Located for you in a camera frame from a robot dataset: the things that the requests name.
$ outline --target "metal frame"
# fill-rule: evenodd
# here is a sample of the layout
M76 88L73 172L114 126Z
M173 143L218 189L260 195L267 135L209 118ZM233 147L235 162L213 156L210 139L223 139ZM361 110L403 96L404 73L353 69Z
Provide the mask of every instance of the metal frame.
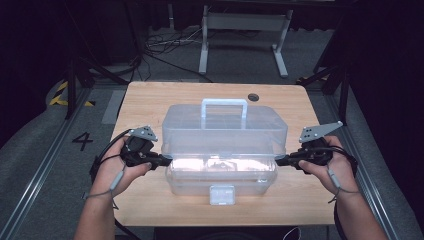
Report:
M202 50L200 53L199 73L206 74L208 63L208 30L209 29L234 29L234 30L259 30L279 31L280 38L277 44L272 45L278 71L282 78L288 77L281 49L287 35L293 10L288 10L285 15L257 15L257 14L230 14L211 13L209 7L203 7L202 21Z

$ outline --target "clear plastic storage box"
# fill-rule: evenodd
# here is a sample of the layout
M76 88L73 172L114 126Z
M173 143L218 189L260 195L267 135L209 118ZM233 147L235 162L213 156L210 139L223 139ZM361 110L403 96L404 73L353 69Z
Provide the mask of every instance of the clear plastic storage box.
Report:
M162 133L162 154L173 158L166 170L172 192L210 195L211 204L264 194L277 177L274 158L286 154L287 124L244 99L173 105Z

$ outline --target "wooden table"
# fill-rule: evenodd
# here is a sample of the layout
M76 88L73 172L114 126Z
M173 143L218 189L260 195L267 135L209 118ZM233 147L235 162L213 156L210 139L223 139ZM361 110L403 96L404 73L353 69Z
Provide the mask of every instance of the wooden table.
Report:
M251 102L250 93L259 95ZM170 105L201 104L203 98L242 98L249 105L269 106L288 125L287 153L297 151L305 126L318 120L301 86L134 82L128 87L113 137L129 128L151 125L158 136L152 151L160 153L162 121ZM209 196L172 194L165 168L158 167L115 198L115 217L126 226L276 226L334 224L332 198L319 180L293 167L279 167L265 195L237 196L231 206L211 206Z

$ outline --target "plastic box handle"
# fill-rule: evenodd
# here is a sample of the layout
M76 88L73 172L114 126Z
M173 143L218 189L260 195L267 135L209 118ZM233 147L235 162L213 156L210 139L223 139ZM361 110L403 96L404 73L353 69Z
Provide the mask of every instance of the plastic box handle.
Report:
M205 128L206 122L206 106L207 105L241 105L243 107L241 112L242 129L246 128L246 115L247 115L247 101L245 99L221 99L221 98L205 98L202 101L202 128Z

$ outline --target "yellow tape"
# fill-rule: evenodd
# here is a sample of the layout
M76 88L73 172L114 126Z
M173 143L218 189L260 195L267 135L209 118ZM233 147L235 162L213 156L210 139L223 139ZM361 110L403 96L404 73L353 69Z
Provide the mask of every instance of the yellow tape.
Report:
M64 80L62 84L60 84L52 100L50 101L50 105L68 106L68 101L60 100L60 96L62 95L63 91L65 91L66 87L68 87L68 81ZM96 105L95 101L87 101L84 104L84 106L86 107L94 107L95 105Z

